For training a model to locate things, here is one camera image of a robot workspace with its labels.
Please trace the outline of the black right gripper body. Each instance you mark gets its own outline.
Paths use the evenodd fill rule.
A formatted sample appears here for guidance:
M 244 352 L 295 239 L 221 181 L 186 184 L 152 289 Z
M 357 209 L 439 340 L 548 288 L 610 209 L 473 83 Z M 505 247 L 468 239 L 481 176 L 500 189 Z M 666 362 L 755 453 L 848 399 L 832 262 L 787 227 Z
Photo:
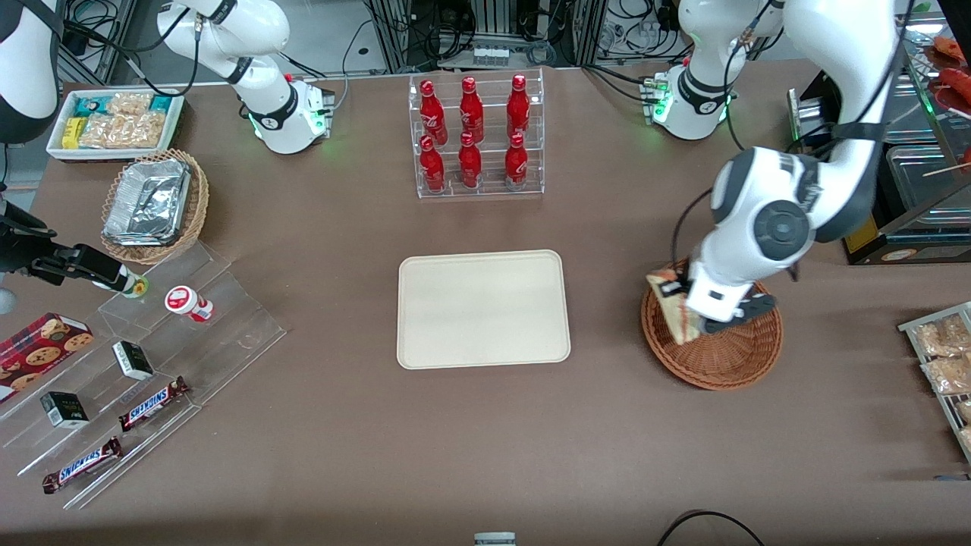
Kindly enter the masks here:
M 30 275 L 31 260 L 63 258 L 68 262 L 72 249 L 55 242 L 58 235 L 44 222 L 14 203 L 2 200 L 1 212 L 1 272 Z M 68 263 L 68 277 L 75 277 Z

